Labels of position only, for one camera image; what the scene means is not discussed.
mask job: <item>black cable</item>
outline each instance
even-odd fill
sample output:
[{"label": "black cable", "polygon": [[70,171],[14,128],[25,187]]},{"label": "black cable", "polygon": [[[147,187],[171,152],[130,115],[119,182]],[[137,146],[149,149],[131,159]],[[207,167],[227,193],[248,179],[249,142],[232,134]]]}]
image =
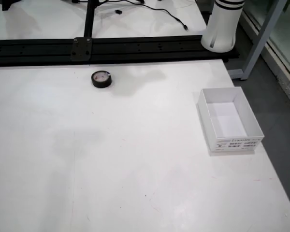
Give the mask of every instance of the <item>black cable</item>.
[{"label": "black cable", "polygon": [[137,0],[137,1],[141,2],[141,3],[135,3],[135,2],[132,2],[132,1],[129,1],[129,0],[115,0],[115,1],[114,0],[105,0],[103,2],[100,2],[99,6],[101,6],[102,4],[107,3],[107,2],[121,2],[121,1],[126,1],[126,2],[129,2],[129,3],[131,3],[133,5],[137,5],[137,6],[144,6],[144,7],[147,7],[149,9],[151,9],[151,10],[154,10],[154,11],[165,11],[167,14],[169,14],[169,16],[171,16],[173,19],[175,19],[177,22],[179,22],[181,25],[183,25],[185,30],[188,30],[187,25],[185,25],[179,18],[177,18],[174,15],[172,15],[168,10],[166,10],[164,8],[152,8],[150,6],[147,6],[147,5],[144,4],[145,3],[144,0]]}]

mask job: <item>open box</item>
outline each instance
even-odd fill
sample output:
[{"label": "open box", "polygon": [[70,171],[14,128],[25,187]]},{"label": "open box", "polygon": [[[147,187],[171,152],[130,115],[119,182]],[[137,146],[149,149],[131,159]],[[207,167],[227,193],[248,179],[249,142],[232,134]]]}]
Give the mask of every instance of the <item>open box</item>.
[{"label": "open box", "polygon": [[202,89],[198,107],[211,151],[254,150],[264,137],[240,87]]}]

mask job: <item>white table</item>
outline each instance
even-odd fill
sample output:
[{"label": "white table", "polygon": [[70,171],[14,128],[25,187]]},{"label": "white table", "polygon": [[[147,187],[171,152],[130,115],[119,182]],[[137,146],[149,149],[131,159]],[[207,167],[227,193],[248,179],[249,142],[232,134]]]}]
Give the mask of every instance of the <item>white table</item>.
[{"label": "white table", "polygon": [[[206,28],[194,0],[145,0],[153,8],[165,8],[189,28],[162,11],[130,3],[108,3],[96,9],[93,38],[201,35]],[[84,35],[86,3],[70,0],[22,0],[6,11],[0,5],[0,40],[66,39]],[[122,10],[118,15],[114,10]]]},{"label": "white table", "polygon": [[206,147],[196,96],[231,86],[217,60],[0,69],[0,232],[290,231],[263,146]]}]

